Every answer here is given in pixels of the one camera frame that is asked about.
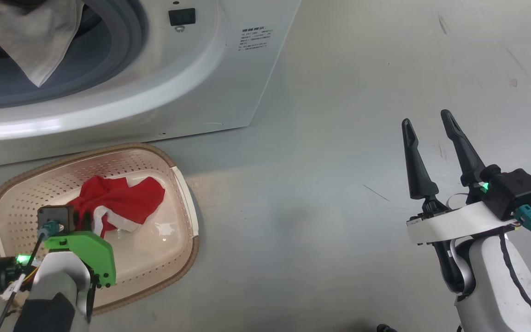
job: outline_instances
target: brown basket rim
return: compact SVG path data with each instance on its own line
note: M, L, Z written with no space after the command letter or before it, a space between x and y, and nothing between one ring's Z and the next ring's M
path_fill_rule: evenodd
M71 155L69 157L61 158L59 160L56 160L48 164L44 164L40 167L34 168L33 170L24 172L23 174L20 174L19 176L13 177L0 186L0 199L2 198L4 193L6 193L11 187L17 185L18 183L25 181L26 179L36 176L37 174L40 174L42 172L48 172L54 168L63 166L64 164L95 157L100 154L115 153L119 151L132 150L132 149L142 149L142 150L146 150L151 153L154 153L158 155L159 157L161 157L163 160L165 160L165 162L168 164L170 168L175 167L175 163L173 162L173 160L164 151L154 147L153 145L146 144L146 143L126 143L126 144L114 145L112 147L95 149L95 150L87 151L84 153ZM126 298L123 298L121 300L114 301L106 305L102 305L101 307L97 307L93 309L93 315L107 313L114 309L124 307L127 304L131 304L133 302L141 300L151 294L154 294L162 290L163 288L173 284L174 282L178 281L191 269L192 265L194 264L194 261L196 261L196 257L198 256L199 248L200 248L200 238L198 236L194 236L192 238L192 250L190 252L190 256L188 260L186 261L186 263L184 264L184 266L175 275L172 275L171 277L165 279L164 281L158 284L155 284L147 288L146 290L142 290L131 296L127 296Z

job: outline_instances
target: perforated basket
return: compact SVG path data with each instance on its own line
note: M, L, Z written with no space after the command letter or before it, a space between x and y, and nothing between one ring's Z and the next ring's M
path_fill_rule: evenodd
M93 176L126 177L135 185L153 177L165 189L164 201L135 233L109 231L117 285L97 290L94 314L149 296L179 280L198 254L198 220L188 186L173 161L147 144L98 149L41 166L0 187L0 256L30 254L36 243L36 210L66 204ZM46 255L38 250L37 258ZM26 295L17 297L22 305Z

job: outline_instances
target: label sticker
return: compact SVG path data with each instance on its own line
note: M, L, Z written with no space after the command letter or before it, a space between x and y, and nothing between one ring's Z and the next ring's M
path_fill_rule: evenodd
M421 218L409 220L407 221L407 225L415 225L416 223L419 223L421 220L422 220Z
M243 29L241 41L239 42L239 51L255 50L267 46L268 39L274 30L267 27L253 27Z

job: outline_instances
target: green bracket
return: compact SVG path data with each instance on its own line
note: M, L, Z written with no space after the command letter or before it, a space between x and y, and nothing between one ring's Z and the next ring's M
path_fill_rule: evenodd
M44 242L48 250L69 250L99 275L100 285L116 285L116 263L112 246L91 231L74 231L51 236Z

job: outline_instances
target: gray floor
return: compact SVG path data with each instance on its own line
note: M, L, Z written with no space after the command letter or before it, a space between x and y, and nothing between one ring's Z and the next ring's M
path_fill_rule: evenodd
M421 204L408 197L400 123L415 125L444 201L463 189L442 108L486 164L531 173L524 6L305 0L251 126L156 143L198 202L196 263L91 330L455 331L434 252L407 239ZM44 162L0 167L0 185ZM531 269L531 235L511 238Z

